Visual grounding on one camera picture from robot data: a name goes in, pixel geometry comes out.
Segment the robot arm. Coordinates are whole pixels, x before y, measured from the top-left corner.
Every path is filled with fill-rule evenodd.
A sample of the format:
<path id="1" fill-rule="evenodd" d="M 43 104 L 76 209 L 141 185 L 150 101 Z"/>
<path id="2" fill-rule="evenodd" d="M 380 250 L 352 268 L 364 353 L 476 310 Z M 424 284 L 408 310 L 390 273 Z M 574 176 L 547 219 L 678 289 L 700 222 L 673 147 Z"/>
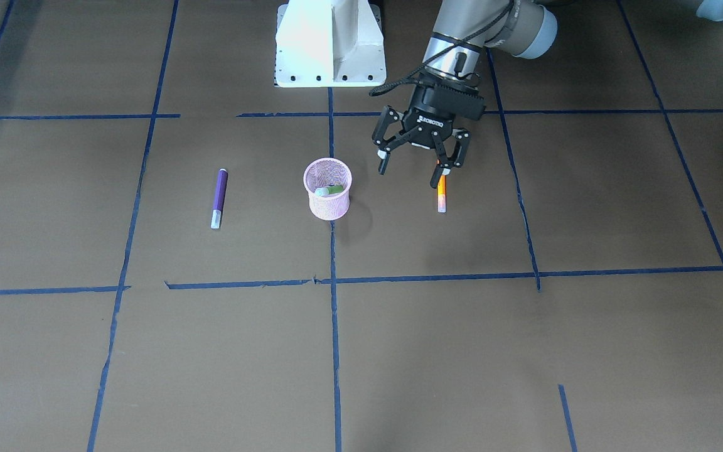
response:
<path id="1" fill-rule="evenodd" d="M 476 67 L 489 49 L 533 60 L 553 45 L 559 22 L 546 5 L 534 1 L 444 1 L 421 63 L 404 77 L 370 90 L 371 97 L 413 86 L 402 112 L 385 106 L 371 140 L 378 149 L 379 174 L 391 154 L 411 145 L 434 153 L 431 188 L 464 165 L 470 132 L 456 127 L 460 117 L 477 121 L 485 112 Z"/>

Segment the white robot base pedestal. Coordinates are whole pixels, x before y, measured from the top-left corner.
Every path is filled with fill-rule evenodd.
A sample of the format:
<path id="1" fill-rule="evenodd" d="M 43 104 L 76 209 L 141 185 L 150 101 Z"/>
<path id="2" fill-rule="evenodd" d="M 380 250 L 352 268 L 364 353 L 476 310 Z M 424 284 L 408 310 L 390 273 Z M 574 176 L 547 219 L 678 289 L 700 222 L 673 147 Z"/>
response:
<path id="1" fill-rule="evenodd" d="M 376 87 L 387 79 L 382 12 L 370 1 L 289 1 L 277 9 L 279 88 Z"/>

